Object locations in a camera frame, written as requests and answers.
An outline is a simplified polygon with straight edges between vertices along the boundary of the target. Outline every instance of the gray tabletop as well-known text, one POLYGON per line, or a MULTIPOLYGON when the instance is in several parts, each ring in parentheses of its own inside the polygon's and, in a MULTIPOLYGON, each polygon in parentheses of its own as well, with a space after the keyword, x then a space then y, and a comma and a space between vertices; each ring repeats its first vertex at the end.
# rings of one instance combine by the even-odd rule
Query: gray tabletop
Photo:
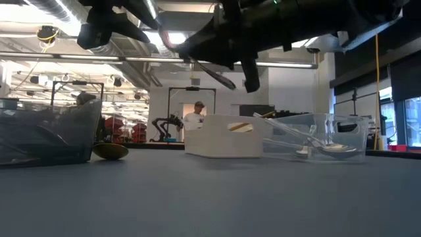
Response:
POLYGON ((0 170, 0 236, 421 236, 421 161, 125 160, 0 170))

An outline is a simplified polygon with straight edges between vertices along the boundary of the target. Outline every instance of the cap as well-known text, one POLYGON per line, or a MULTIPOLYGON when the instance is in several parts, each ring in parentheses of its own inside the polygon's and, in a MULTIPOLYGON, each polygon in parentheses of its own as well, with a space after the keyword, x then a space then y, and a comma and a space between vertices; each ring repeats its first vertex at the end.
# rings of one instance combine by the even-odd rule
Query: cap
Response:
POLYGON ((203 108, 205 105, 203 104, 203 102, 202 102, 202 101, 198 101, 198 102, 196 102, 196 103, 195 103, 195 107, 196 107, 196 106, 197 106, 197 107, 202 107, 202 108, 203 108))

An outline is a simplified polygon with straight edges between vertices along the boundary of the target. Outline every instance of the white plastic bin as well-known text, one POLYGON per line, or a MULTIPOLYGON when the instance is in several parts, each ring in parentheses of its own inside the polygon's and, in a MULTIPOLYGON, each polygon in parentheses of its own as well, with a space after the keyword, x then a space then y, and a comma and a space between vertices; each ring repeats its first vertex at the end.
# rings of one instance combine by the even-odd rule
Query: white plastic bin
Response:
POLYGON ((361 163, 365 159, 368 120, 362 117, 341 117, 329 114, 307 114, 276 121, 316 138, 323 145, 353 147, 353 156, 326 155, 305 137, 294 136, 272 126, 263 139, 263 157, 312 163, 361 163))
POLYGON ((207 115, 202 128, 186 130, 185 151, 208 158, 259 158, 265 128, 262 118, 207 115), (244 122, 249 125, 230 131, 244 122))

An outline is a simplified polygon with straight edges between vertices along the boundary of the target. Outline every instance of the ceiling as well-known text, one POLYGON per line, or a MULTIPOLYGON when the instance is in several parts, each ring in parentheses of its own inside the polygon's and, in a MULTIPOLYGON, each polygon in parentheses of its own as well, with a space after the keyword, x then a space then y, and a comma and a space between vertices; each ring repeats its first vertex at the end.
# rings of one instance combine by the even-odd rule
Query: ceiling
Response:
MULTIPOLYGON (((26 0, 0 0, 0 51, 27 53, 41 53, 45 51, 46 53, 73 55, 93 54, 93 51, 86 51, 76 43, 76 36, 67 34, 69 33, 69 26, 65 26, 58 18, 51 14, 45 14, 34 6, 10 4, 23 3, 24 1, 26 0), (62 30, 59 32, 55 42, 51 45, 41 43, 35 35, 41 26, 45 25, 55 26, 62 30)), ((66 0, 62 2, 64 4, 77 5, 77 7, 82 8, 83 14, 87 14, 88 8, 83 9, 77 0, 66 0)), ((176 32, 179 35, 182 34, 184 39, 200 30, 212 18, 211 12, 213 12, 214 6, 214 3, 206 0, 165 0, 157 1, 157 3, 162 10, 160 17, 166 29, 170 32, 176 32)), ((124 9, 115 9, 115 11, 118 13, 125 12, 124 9)), ((128 18, 140 28, 144 27, 131 13, 128 13, 128 18)), ((118 34, 113 34, 109 44, 116 49, 111 53, 117 55, 177 57, 177 55, 169 55, 168 52, 165 52, 165 49, 160 48, 159 42, 144 44, 118 34)), ((260 53, 259 57, 261 59, 271 58, 285 62, 313 62, 313 56, 307 53, 305 49, 294 49, 288 54, 283 54, 282 50, 273 49, 260 53)), ((149 63, 131 62, 129 63, 130 71, 123 70, 126 68, 123 66, 107 65, 100 62, 87 64, 87 62, 36 63, 31 61, 3 61, 2 64, 12 70, 12 92, 9 95, 10 97, 32 99, 36 103, 49 103, 51 82, 54 80, 68 79, 69 82, 72 80, 100 82, 105 85, 105 101, 108 101, 105 103, 103 112, 120 111, 120 114, 128 120, 147 120, 149 107, 147 90, 149 90, 149 86, 177 86, 177 81, 180 81, 180 85, 184 85, 186 81, 189 82, 189 76, 185 75, 191 74, 190 65, 169 63, 152 63, 150 65, 149 63), (171 76, 176 74, 179 75, 174 76, 175 78, 185 79, 171 80, 171 76), (45 84, 33 84, 30 82, 31 76, 47 78, 49 82, 45 84), (113 80, 115 78, 122 79, 121 87, 113 86, 113 80), (27 92, 29 90, 33 90, 35 94, 28 95, 27 92), (136 92, 141 93, 142 99, 134 99, 136 92), (119 101, 120 104, 111 104, 112 101, 119 101), (133 110, 139 112, 132 115, 129 112, 133 110)), ((215 72, 229 72, 227 68, 217 65, 207 65, 207 67, 215 72)), ((193 71, 199 76, 203 73, 197 66, 193 67, 193 71)), ((230 73, 238 73, 236 77, 242 75, 241 67, 237 66, 234 72, 230 73)), ((214 81, 205 82, 205 84, 214 88, 219 86, 218 82, 214 81)), ((71 101, 75 100, 71 94, 82 90, 95 93, 99 88, 67 84, 56 94, 55 99, 57 103, 68 105, 71 104, 71 101)))

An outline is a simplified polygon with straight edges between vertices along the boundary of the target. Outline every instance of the clear plastic bin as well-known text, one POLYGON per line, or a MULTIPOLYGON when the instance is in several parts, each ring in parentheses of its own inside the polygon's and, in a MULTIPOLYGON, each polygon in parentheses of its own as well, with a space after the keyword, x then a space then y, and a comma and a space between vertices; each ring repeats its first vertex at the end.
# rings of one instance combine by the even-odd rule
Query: clear plastic bin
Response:
POLYGON ((270 132, 263 139, 263 157, 312 163, 361 163, 365 160, 366 118, 307 114, 274 121, 293 130, 288 132, 267 124, 270 132), (327 152, 335 148, 347 152, 327 152))
POLYGON ((0 99, 0 165, 89 161, 101 108, 98 99, 76 107, 0 99))

